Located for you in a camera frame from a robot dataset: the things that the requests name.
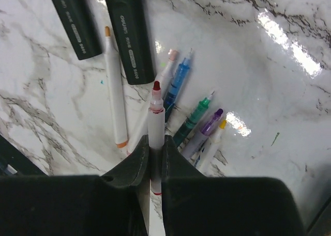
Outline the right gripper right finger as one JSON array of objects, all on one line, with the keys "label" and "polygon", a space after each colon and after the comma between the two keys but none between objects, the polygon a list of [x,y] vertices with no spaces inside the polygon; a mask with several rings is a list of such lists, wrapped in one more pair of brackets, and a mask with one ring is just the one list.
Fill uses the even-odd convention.
[{"label": "right gripper right finger", "polygon": [[290,190],[269,177],[206,177],[165,137],[162,215],[166,235],[305,235]]}]

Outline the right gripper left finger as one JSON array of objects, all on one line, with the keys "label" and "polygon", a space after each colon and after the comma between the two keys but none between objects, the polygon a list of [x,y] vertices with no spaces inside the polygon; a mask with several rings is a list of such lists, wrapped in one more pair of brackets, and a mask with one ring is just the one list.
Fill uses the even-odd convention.
[{"label": "right gripper left finger", "polygon": [[147,235],[148,140],[102,176],[1,175],[1,235]]}]

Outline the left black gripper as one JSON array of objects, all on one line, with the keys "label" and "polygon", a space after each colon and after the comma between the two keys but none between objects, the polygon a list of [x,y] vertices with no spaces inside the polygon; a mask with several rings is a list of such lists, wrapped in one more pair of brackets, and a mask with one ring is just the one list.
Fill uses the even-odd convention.
[{"label": "left black gripper", "polygon": [[1,175],[2,174],[5,176],[45,176],[45,173],[42,170],[1,136]]}]

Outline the purple pen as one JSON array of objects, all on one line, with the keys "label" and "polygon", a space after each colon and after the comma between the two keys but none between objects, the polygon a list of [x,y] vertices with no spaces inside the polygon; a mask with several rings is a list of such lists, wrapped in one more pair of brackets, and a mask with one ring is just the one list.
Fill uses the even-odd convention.
[{"label": "purple pen", "polygon": [[194,134],[188,144],[184,147],[181,154],[186,159],[190,159],[202,145],[205,143],[207,138],[212,134],[214,129],[220,122],[223,114],[223,109],[219,108],[213,115],[207,120],[206,123]]}]

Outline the pink capped white pen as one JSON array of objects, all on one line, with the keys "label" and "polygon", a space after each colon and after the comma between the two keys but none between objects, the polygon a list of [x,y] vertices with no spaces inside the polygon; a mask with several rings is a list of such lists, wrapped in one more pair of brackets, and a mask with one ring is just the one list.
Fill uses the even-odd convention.
[{"label": "pink capped white pen", "polygon": [[114,47],[112,31],[109,26],[105,29],[105,61],[108,78],[110,108],[113,123],[114,142],[118,148],[123,148],[128,143],[125,103],[122,86],[122,71],[119,53]]}]

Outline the yellow capped marker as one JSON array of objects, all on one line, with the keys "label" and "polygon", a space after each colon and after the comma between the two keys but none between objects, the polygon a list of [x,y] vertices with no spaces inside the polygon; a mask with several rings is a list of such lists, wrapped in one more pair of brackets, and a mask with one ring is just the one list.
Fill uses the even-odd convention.
[{"label": "yellow capped marker", "polygon": [[225,130],[227,121],[223,120],[220,125],[215,129],[214,133],[209,136],[201,150],[198,157],[194,162],[194,167],[201,173],[205,173],[209,164],[211,163],[214,155],[218,151],[221,144],[221,137]]}]

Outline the teal acrylic marker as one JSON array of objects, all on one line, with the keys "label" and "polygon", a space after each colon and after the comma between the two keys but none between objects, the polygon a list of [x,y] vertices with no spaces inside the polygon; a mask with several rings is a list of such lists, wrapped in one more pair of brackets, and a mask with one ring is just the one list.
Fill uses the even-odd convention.
[{"label": "teal acrylic marker", "polygon": [[191,115],[183,122],[181,127],[173,136],[176,147],[179,147],[184,139],[189,135],[189,133],[194,129],[200,119],[204,116],[206,111],[209,108],[209,104],[213,99],[215,91],[212,91],[211,94],[205,97],[203,100],[199,101],[194,111]]}]

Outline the red capped white pen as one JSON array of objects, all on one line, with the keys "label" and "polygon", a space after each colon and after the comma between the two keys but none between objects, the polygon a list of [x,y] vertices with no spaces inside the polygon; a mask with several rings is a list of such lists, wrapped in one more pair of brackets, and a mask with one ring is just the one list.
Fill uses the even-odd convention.
[{"label": "red capped white pen", "polygon": [[147,115],[151,191],[161,195],[162,147],[165,135],[165,110],[161,86],[154,81]]}]

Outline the blue pen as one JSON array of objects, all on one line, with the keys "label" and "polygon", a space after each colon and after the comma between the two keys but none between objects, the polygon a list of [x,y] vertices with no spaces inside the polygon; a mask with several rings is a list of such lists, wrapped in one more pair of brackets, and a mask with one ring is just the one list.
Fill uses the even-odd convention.
[{"label": "blue pen", "polygon": [[183,61],[178,65],[175,72],[175,76],[172,79],[170,88],[166,94],[163,107],[165,109],[165,122],[168,121],[171,111],[175,105],[175,100],[178,96],[180,88],[190,70],[191,60],[193,57],[193,49],[190,49],[188,55],[183,59]]}]

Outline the green highlighter black body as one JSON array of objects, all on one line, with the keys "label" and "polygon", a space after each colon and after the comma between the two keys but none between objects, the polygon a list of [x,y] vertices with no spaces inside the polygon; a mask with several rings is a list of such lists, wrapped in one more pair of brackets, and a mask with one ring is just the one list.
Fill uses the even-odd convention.
[{"label": "green highlighter black body", "polygon": [[78,60],[102,53],[87,0],[51,0]]}]

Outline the orange highlighter black body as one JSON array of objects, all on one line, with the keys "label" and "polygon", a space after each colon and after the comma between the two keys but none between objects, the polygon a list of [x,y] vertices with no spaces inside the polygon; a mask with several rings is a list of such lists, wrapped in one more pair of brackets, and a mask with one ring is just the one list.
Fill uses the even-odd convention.
[{"label": "orange highlighter black body", "polygon": [[143,0],[105,0],[126,79],[130,85],[154,81]]}]

